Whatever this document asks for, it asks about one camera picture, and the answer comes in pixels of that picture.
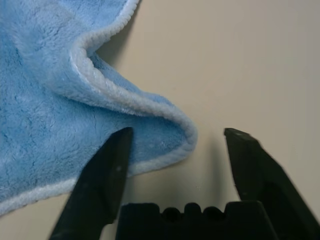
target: towel fold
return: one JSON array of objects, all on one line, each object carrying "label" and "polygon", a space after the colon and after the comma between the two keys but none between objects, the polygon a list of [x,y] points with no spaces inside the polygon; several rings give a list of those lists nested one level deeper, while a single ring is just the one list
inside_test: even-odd
[{"label": "towel fold", "polygon": [[95,51],[138,0],[0,0],[0,215],[72,190],[115,131],[134,128],[129,174],[186,158],[197,131]]}]

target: beige surface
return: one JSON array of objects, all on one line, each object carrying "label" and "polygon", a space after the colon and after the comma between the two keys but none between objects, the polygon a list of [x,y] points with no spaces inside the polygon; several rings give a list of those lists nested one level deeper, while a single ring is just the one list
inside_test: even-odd
[{"label": "beige surface", "polygon": [[[99,54],[180,107],[199,140],[188,160],[131,178],[124,200],[223,209],[237,199],[223,137],[234,127],[261,141],[320,218],[319,12],[318,0],[144,0]],[[45,239],[66,197],[0,218],[0,238]]]}]

